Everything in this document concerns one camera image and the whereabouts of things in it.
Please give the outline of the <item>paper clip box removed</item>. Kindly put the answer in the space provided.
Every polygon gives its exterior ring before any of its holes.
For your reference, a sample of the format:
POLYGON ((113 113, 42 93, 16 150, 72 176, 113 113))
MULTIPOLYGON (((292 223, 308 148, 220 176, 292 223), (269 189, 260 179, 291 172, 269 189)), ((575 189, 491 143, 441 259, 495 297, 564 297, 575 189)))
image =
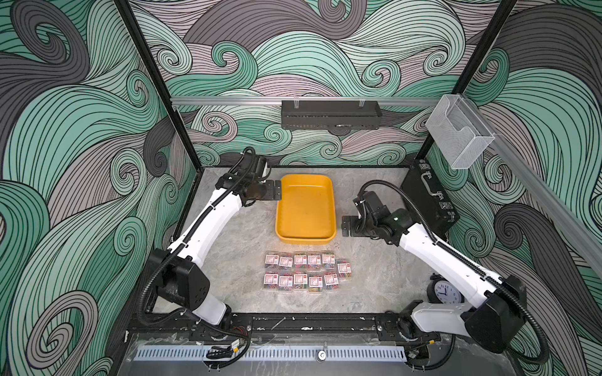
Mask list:
POLYGON ((278 289, 279 274, 272 271, 267 271, 263 275, 263 289, 264 290, 277 290, 278 289))
POLYGON ((294 289, 294 277, 293 274, 283 273, 278 275, 278 286, 279 291, 290 292, 294 289))

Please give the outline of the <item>paper clip box edge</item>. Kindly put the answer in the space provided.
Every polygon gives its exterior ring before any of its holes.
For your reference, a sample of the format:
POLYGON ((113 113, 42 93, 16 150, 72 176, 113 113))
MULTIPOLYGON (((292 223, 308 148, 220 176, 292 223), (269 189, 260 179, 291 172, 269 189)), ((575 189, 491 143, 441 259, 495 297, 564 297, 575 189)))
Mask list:
POLYGON ((310 273, 308 274, 308 291, 314 294, 320 294, 323 292, 324 279, 322 273, 310 273))

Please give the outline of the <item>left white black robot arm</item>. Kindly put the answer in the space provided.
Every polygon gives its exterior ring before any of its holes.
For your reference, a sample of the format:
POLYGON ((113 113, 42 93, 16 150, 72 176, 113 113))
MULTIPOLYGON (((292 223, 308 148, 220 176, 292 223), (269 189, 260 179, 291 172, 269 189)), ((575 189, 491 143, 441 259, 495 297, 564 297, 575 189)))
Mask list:
POLYGON ((178 316, 188 316, 213 327, 224 326, 230 307, 210 292, 202 266, 228 222, 257 201, 282 199, 282 184, 270 180, 267 158, 246 147, 240 158, 219 177, 208 204, 192 224, 167 249, 154 250, 148 263, 152 273, 138 298, 136 319, 147 327, 178 316), (151 295, 178 305, 171 313, 152 318, 147 312, 151 295))

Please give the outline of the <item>paper clip box barcode side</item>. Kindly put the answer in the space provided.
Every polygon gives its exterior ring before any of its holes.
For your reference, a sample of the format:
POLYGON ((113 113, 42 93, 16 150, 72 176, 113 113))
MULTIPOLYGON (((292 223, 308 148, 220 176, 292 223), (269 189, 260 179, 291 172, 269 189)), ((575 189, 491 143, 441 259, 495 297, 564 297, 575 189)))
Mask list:
POLYGON ((326 252, 321 254, 322 269, 324 270, 335 270, 336 268, 336 257, 332 252, 326 252))

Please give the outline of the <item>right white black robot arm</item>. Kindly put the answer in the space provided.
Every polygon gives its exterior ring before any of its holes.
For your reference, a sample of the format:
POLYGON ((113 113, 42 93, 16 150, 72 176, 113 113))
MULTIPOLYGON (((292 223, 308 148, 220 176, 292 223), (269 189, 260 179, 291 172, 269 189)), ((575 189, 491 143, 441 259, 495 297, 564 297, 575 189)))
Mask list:
POLYGON ((544 330, 528 310, 526 285, 514 275, 501 277, 442 240, 406 192, 384 180, 364 183, 354 199, 357 216, 346 216, 352 238, 382 240, 415 255, 442 275, 464 297, 462 303, 420 302, 410 309, 410 323, 421 332, 471 338, 491 353, 508 352, 525 363, 543 365, 550 358, 544 330))

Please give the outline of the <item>yellow plastic storage tray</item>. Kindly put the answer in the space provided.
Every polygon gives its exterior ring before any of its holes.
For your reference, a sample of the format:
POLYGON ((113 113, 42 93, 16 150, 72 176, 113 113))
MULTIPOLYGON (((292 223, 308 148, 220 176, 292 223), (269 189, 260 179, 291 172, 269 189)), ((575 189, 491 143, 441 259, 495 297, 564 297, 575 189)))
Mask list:
POLYGON ((326 175, 289 174, 281 178, 275 231, 285 244, 323 245, 335 238, 332 180, 326 175))

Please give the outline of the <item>paper clip box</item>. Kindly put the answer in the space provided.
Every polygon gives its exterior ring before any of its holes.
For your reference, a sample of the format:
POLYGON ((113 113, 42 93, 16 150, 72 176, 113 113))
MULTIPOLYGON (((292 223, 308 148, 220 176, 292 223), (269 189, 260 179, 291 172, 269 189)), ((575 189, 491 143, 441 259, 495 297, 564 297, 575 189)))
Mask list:
POLYGON ((338 258, 336 260, 335 271, 340 280, 348 280, 353 277, 351 262, 347 258, 338 258))
POLYGON ((309 287, 309 277, 306 273, 293 274, 293 289, 306 291, 309 287))
POLYGON ((320 252, 310 252, 307 255, 307 269, 311 271, 320 271, 322 266, 322 254, 320 252))
POLYGON ((293 254, 280 254, 278 267, 280 270, 294 269, 294 255, 293 254))
POLYGON ((307 270, 308 266, 308 255, 306 252, 296 252, 293 255, 293 268, 294 270, 307 270))
POLYGON ((325 273, 323 280, 325 290, 336 290, 340 287, 338 275, 334 272, 325 273))
POLYGON ((280 255, 277 252, 268 252, 264 258, 265 269, 277 269, 279 268, 280 255))

